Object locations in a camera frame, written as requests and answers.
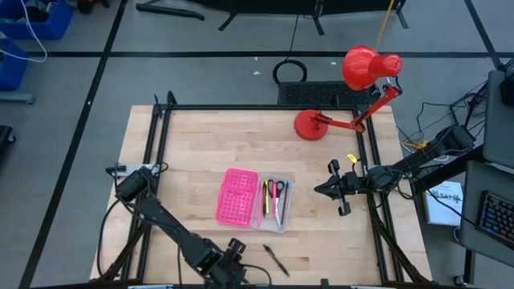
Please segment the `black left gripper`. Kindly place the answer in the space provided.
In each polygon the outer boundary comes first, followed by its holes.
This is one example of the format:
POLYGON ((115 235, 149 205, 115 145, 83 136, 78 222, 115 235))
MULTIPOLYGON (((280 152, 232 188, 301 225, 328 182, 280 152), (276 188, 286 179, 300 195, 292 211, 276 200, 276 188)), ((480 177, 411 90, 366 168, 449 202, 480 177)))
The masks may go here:
POLYGON ((208 289, 239 289, 247 272, 241 263, 245 249, 244 243, 232 238, 225 251, 216 251, 215 262, 209 274, 208 289))

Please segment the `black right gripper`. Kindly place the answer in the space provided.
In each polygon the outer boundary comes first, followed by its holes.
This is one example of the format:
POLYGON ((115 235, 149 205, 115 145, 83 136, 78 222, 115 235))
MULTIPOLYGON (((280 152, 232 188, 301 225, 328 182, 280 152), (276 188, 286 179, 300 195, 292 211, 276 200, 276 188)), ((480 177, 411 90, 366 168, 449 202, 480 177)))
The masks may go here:
POLYGON ((331 173, 331 177, 326 182, 317 185, 314 190, 317 193, 330 197, 332 200, 338 200, 338 214, 346 216, 351 213, 350 204, 346 201, 346 196, 363 193, 365 190, 363 185, 364 178, 359 177, 353 170, 340 175, 340 168, 338 160, 332 159, 328 163, 328 171, 331 173))

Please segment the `clear plastic box tray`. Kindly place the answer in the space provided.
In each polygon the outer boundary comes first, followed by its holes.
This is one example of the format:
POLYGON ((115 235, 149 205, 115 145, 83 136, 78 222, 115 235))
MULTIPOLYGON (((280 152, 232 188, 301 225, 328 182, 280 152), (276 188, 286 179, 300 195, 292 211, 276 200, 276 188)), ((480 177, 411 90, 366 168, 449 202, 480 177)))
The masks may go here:
MULTIPOLYGON (((293 186, 293 181, 291 178, 276 175, 276 174, 271 174, 271 173, 261 173, 259 175, 257 195, 256 195, 255 204, 254 204, 254 208, 253 208, 253 215, 252 215, 252 219, 251 219, 251 227, 253 229, 257 229, 257 230, 265 230, 265 231, 275 232, 275 233, 280 233, 280 234, 284 233, 288 229, 288 219, 289 219, 289 216, 291 213, 291 203, 292 203, 293 193, 294 193, 294 186, 293 186), (271 200, 270 195, 269 195, 270 213, 267 214, 265 218, 262 217, 261 226, 260 227, 258 226, 259 193, 260 193, 261 186, 263 185, 263 181, 267 181, 269 179, 272 179, 274 181, 284 181, 284 182, 287 181, 289 183, 285 220, 284 220, 284 224, 280 230, 278 229, 276 220, 273 217, 272 200, 271 200)), ((280 210, 281 205, 282 205, 282 198, 280 198, 280 201, 279 201, 279 210, 280 210)))

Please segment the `black handled scissors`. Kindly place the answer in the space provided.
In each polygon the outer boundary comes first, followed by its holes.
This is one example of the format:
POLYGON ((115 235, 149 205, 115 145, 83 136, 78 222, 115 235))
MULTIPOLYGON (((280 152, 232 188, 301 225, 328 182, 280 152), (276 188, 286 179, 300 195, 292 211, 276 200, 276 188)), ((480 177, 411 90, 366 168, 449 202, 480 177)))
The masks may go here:
MULTIPOLYGON (((271 200, 272 200, 272 209, 273 209, 273 199, 272 198, 273 198, 274 195, 276 195, 279 198, 279 200, 278 200, 278 213, 279 213, 279 201, 280 201, 280 198, 281 198, 281 196, 280 196, 280 190, 281 190, 280 183, 282 181, 274 181, 272 179, 269 179, 269 180, 270 180, 269 195, 270 195, 271 200)), ((280 230, 281 227, 279 226, 279 216, 277 218, 275 218, 275 220, 276 220, 276 224, 278 226, 278 229, 280 230)))

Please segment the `pink perforated box lid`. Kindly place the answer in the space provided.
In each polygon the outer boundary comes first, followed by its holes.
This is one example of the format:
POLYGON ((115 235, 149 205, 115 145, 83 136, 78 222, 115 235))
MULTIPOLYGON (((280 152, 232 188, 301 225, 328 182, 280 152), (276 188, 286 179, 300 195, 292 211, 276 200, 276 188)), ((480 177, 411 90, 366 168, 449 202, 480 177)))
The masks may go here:
POLYGON ((249 226, 258 183, 259 175, 255 171, 227 169, 218 195, 215 219, 223 224, 249 226))

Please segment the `white printed box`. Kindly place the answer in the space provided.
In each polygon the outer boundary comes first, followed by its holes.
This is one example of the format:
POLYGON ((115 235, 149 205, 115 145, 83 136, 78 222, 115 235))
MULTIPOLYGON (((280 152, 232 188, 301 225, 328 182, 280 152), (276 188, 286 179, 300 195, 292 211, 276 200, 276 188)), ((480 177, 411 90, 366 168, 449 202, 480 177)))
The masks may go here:
POLYGON ((424 193, 426 220, 439 226, 459 226, 462 213, 463 188, 460 183, 444 181, 424 193))

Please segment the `black perforated mat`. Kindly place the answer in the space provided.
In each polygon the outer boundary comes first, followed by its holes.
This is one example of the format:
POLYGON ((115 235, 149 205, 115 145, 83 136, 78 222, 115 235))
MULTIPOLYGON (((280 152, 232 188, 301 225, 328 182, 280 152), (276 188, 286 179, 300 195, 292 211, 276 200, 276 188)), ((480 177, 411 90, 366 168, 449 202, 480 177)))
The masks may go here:
POLYGON ((344 81, 283 82, 279 84, 279 104, 314 106, 371 105, 381 96, 377 85, 354 91, 344 81))

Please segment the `backlit black keyboard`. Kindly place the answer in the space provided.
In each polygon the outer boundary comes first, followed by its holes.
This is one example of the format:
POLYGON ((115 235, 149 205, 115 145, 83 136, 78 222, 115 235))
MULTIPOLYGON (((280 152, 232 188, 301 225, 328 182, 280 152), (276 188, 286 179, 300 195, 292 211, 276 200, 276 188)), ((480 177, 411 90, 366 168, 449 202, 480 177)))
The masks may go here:
POLYGON ((476 223, 485 234, 514 250, 514 201, 484 190, 476 223))

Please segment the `grey side desk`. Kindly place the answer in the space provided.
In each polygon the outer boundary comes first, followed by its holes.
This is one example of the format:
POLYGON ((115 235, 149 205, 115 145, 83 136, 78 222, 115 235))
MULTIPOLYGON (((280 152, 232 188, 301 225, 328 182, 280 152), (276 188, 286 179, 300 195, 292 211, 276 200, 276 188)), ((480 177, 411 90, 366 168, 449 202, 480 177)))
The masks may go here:
POLYGON ((514 169, 514 108, 502 103, 502 71, 492 70, 487 79, 487 109, 483 136, 486 160, 514 169))

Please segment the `black desk device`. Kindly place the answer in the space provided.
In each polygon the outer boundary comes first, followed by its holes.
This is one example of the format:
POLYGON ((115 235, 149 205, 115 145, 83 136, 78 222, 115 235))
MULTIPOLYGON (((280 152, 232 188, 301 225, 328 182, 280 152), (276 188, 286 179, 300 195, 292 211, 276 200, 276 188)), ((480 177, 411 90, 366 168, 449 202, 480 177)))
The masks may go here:
POLYGON ((505 79, 500 84, 502 103, 514 107, 514 58, 507 61, 502 67, 505 79))

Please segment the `black chair base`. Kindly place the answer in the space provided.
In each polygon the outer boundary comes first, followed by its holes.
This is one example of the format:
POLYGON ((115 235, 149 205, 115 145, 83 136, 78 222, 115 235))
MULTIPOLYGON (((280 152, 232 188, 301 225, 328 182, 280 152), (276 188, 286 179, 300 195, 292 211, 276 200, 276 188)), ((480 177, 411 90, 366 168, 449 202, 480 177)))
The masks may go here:
POLYGON ((16 141, 14 130, 11 126, 0 125, 0 159, 6 154, 7 149, 16 141))

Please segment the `grey floor bar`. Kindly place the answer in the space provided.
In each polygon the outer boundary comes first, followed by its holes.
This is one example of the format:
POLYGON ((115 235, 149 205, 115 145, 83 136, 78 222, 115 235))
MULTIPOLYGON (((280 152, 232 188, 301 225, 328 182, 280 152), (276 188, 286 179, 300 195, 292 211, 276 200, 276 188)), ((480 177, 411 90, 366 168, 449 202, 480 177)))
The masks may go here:
POLYGON ((33 104, 35 97, 25 92, 0 92, 0 102, 33 104))

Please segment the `small blue plastic bin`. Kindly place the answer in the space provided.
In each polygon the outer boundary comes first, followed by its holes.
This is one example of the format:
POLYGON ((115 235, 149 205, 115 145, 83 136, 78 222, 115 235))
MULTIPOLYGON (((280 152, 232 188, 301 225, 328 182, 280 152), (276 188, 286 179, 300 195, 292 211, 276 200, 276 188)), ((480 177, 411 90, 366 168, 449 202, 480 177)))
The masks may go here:
POLYGON ((0 92, 17 90, 27 69, 27 54, 12 40, 0 39, 0 92))

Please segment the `large blue plastic bin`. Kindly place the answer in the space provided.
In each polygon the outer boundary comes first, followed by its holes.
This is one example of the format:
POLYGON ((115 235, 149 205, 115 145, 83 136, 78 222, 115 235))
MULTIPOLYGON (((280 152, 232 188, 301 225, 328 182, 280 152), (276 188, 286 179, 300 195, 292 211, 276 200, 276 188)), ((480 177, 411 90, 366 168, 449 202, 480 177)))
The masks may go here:
POLYGON ((72 16, 65 0, 0 0, 0 32, 11 39, 61 39, 72 16))

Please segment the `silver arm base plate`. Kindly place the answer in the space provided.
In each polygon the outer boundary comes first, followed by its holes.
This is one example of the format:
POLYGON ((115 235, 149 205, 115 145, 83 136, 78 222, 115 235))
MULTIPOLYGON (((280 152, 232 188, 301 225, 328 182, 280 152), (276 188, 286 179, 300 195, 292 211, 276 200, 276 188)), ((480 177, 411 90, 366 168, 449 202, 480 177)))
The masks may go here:
POLYGON ((116 163, 114 166, 107 167, 105 172, 112 176, 128 176, 134 171, 146 167, 152 173, 156 173, 159 170, 159 166, 155 164, 118 164, 116 163))

